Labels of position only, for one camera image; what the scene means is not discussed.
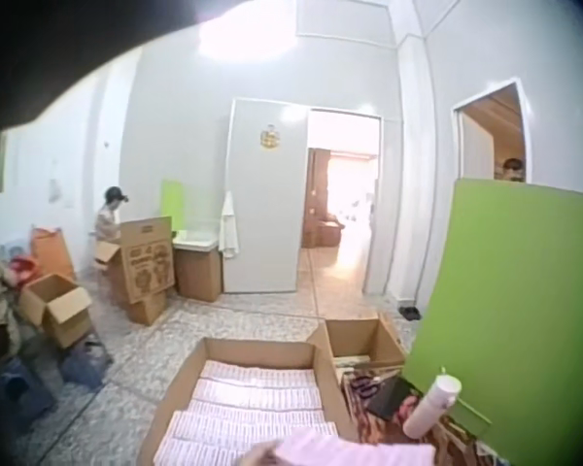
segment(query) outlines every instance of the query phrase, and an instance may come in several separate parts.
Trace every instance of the open cardboard box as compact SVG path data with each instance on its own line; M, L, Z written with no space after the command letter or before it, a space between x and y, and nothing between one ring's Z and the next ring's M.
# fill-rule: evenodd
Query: open cardboard box
M90 304L84 288L57 274L29 283L19 296L21 312L62 348L69 348L92 329Z
M326 420L335 423L340 437L353 442L358 439L332 370L331 361L316 346L307 343L204 338L184 361L166 395L157 406L154 421L140 449L138 464L154 464L155 453L173 413L188 406L203 365L208 359L244 367L313 369Z
M128 221L120 240L97 242L95 267L130 320L151 325L166 309L166 289L175 283L170 217Z
M335 357L369 356L373 367L403 364L406 353L387 317L358 320L325 320L308 338L308 343Z

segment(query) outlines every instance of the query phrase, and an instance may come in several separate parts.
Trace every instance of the tiled floor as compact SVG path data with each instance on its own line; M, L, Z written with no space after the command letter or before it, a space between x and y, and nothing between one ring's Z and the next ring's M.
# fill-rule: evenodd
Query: tiled floor
M339 249L303 250L298 291L291 294L224 295L213 305L177 296L151 327L128 321L103 299L97 280L84 280L94 304L95 328L115 363L101 390L64 384L49 355L35 368L56 396L56 408L17 439L21 464L134 464L140 442L182 361L204 336L305 340L324 317L363 318L385 311L408 349L416 322L398 316L382 299L360 292L365 251L352 240Z

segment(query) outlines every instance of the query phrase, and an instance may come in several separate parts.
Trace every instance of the stack of papers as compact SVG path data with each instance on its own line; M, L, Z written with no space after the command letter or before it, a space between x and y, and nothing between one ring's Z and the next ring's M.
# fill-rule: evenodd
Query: stack of papers
M154 464L230 466L253 445L308 427L337 435L335 424L326 422L312 370L207 361L187 409L173 415Z

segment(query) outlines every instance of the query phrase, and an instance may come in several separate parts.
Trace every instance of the white door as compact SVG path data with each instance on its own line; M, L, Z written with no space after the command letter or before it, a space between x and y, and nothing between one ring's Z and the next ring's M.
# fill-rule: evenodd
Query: white door
M470 116L461 114L462 178L495 178L495 139Z
M225 259L224 290L296 290L307 174L308 108L236 99L226 161L240 252Z

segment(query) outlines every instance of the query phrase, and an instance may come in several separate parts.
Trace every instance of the light fixture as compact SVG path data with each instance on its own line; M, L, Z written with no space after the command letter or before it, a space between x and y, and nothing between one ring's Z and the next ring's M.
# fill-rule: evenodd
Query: light fixture
M290 3L253 0L202 24L199 51L231 63L259 62L281 55L296 43Z

